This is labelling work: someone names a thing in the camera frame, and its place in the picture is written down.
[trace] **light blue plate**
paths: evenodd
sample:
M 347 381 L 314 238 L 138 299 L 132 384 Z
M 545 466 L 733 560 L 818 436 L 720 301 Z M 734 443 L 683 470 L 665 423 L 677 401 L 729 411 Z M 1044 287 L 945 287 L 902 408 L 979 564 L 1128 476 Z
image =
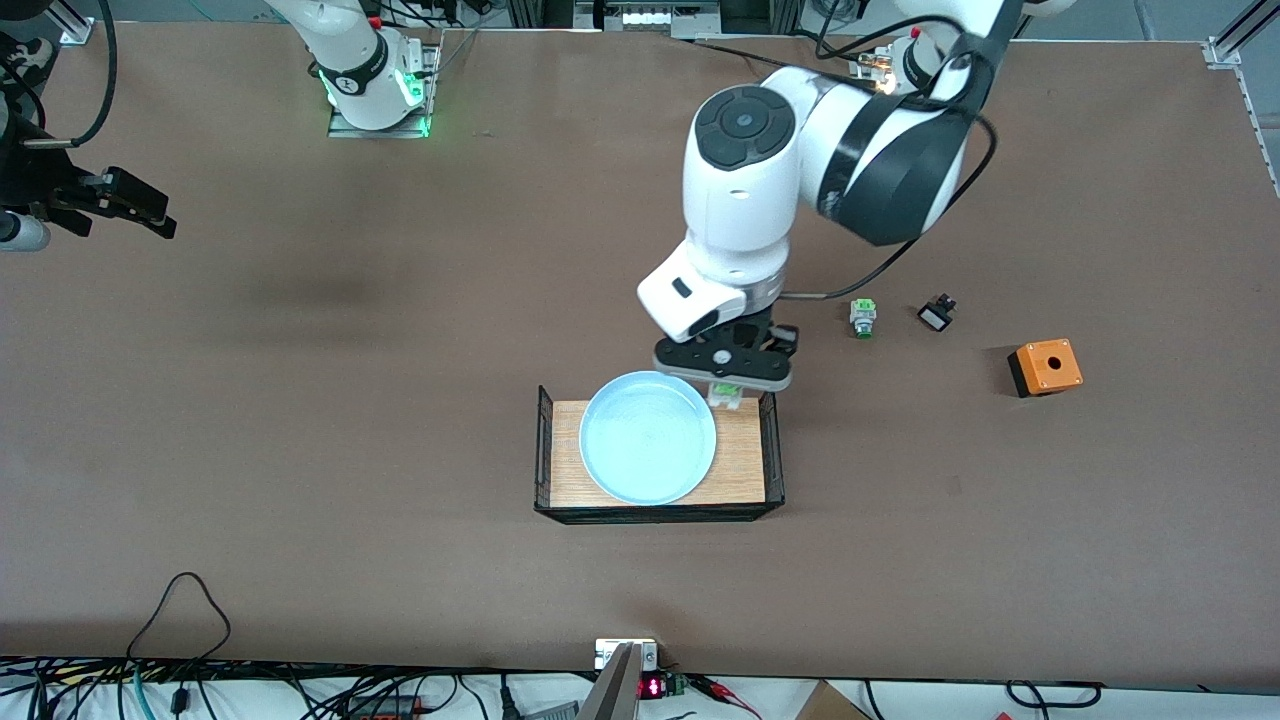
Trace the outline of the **light blue plate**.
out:
M 586 405 L 577 445 L 600 489 L 632 505 L 666 505 L 689 495 L 710 470 L 716 419 L 685 380 L 630 373 Z

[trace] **brown table surface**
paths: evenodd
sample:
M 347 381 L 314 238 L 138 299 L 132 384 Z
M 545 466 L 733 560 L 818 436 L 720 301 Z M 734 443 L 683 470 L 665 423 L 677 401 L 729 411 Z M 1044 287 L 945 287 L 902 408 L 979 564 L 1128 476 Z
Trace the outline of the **brown table surface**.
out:
M 102 59 L 63 53 L 56 133 Z M 652 633 L 708 673 L 1280 683 L 1280 202 L 1194 45 L 1011 50 L 1000 154 L 868 288 L 876 340 L 778 307 L 787 505 L 741 525 L 541 518 L 534 425 L 540 383 L 648 366 L 687 124 L 767 68 L 483 33 L 431 138 L 360 142 L 307 61 L 287 27 L 122 26 L 74 156 L 170 193 L 179 240 L 0 258 L 0 652 L 122 653 L 196 570 L 227 657 L 585 667 Z M 808 210 L 792 240 L 795 290 L 886 256 Z M 1060 336 L 1083 388 L 1010 397 L 1009 348 Z M 140 651 L 216 634 L 186 585 Z

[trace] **red cable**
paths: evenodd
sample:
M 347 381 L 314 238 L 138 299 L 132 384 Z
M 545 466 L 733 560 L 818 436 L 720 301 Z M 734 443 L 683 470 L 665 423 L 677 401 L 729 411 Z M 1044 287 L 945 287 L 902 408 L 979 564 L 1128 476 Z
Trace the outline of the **red cable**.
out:
M 764 720 L 764 717 L 762 717 L 760 714 L 756 712 L 754 707 L 748 705 L 745 700 L 737 697 L 737 694 L 735 694 L 733 691 L 726 688 L 724 685 L 717 683 L 716 680 L 712 680 L 712 693 L 714 693 L 716 697 L 723 700 L 727 705 L 732 705 L 733 707 L 741 707 L 742 710 L 750 712 L 751 715 L 755 715 L 755 720 Z

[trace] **orange switch box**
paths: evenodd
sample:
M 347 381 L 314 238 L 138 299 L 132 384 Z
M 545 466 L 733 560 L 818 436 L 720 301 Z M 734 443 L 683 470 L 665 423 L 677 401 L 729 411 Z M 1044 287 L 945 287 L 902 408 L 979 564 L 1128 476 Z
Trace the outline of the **orange switch box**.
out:
M 1018 397 L 1052 395 L 1084 382 L 1065 337 L 1028 342 L 1009 356 Z

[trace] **cardboard box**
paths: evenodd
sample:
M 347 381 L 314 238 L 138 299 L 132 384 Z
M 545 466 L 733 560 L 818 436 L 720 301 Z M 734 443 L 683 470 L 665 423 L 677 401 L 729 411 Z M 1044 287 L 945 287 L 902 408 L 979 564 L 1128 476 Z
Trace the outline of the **cardboard box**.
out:
M 796 720 L 872 720 L 858 706 L 849 702 L 840 691 L 831 687 L 827 680 L 818 680 L 818 685 L 809 693 Z

